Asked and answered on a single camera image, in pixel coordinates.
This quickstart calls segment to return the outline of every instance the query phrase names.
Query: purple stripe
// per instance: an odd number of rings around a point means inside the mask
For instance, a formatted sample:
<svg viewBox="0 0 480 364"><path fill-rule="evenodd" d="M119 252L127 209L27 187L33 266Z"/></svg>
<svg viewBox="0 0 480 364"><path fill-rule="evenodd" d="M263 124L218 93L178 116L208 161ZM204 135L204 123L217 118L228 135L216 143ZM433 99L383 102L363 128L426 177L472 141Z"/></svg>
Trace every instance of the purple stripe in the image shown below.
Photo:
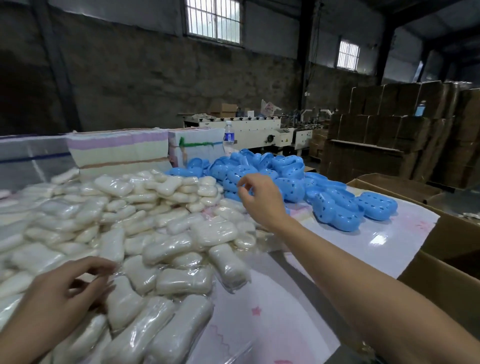
<svg viewBox="0 0 480 364"><path fill-rule="evenodd" d="M160 142L168 140L168 131L158 133L135 133L130 135L109 136L94 139L70 139L67 137L67 145L70 149L88 150L98 148L111 148L116 146L131 146L144 142Z"/></svg>

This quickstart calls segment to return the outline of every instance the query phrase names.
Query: hand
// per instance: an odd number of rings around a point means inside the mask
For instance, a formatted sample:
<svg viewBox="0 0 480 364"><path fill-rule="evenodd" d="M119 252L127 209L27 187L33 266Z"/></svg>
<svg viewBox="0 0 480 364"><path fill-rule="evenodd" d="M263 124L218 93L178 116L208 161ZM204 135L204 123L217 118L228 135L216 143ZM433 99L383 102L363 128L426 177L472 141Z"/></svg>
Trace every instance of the hand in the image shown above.
<svg viewBox="0 0 480 364"><path fill-rule="evenodd" d="M247 174L237 186L238 194L250 216L270 231L290 218L285 211L282 194L269 176ZM248 193L251 188L255 196Z"/></svg>
<svg viewBox="0 0 480 364"><path fill-rule="evenodd" d="M2 361L31 363L53 349L108 289L108 277L115 268L110 260L89 256L37 276L0 334ZM84 273L97 277L85 284L76 279ZM72 294L71 288L82 289Z"/></svg>

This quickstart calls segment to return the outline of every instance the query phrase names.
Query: window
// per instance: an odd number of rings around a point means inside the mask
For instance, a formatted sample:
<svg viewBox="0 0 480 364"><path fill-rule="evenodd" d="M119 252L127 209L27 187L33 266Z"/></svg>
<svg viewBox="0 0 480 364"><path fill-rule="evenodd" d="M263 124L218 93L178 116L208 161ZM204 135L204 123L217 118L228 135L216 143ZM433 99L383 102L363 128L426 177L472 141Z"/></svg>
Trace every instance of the window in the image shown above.
<svg viewBox="0 0 480 364"><path fill-rule="evenodd" d="M360 47L345 40L340 42L337 67L356 71L359 62Z"/></svg>
<svg viewBox="0 0 480 364"><path fill-rule="evenodd" d="M219 42L240 44L240 2L186 0L188 32Z"/></svg>

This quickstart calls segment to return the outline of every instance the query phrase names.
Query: stack of cardboard boxes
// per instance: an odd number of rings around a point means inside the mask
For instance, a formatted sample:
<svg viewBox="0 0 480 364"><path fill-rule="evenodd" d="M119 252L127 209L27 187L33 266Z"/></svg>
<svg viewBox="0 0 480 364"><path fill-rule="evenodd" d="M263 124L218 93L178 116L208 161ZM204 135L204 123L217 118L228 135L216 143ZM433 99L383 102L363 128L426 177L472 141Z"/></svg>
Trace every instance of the stack of cardboard boxes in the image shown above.
<svg viewBox="0 0 480 364"><path fill-rule="evenodd" d="M455 188L480 182L480 89L460 92L456 118L432 181Z"/></svg>
<svg viewBox="0 0 480 364"><path fill-rule="evenodd" d="M310 157L322 159L325 142L327 140L328 130L315 129L312 132L312 139L310 141Z"/></svg>
<svg viewBox="0 0 480 364"><path fill-rule="evenodd" d="M427 182L450 134L455 83L355 87L340 93L320 173L349 182L381 173ZM415 117L419 104L425 109Z"/></svg>

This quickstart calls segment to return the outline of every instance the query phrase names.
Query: person's left hand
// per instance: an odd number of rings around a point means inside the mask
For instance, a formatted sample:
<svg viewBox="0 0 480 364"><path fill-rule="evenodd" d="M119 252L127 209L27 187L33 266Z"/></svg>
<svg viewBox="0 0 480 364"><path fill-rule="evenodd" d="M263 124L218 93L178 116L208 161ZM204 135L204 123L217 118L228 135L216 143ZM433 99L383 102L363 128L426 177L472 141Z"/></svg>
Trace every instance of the person's left hand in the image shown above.
<svg viewBox="0 0 480 364"><path fill-rule="evenodd" d="M37 276L0 334L0 354L11 358L5 362L30 363L65 339L108 289L115 268L110 260L89 256ZM79 282L84 273L97 277L89 284ZM71 288L82 289L73 295ZM10 353L9 346L19 352Z"/></svg>

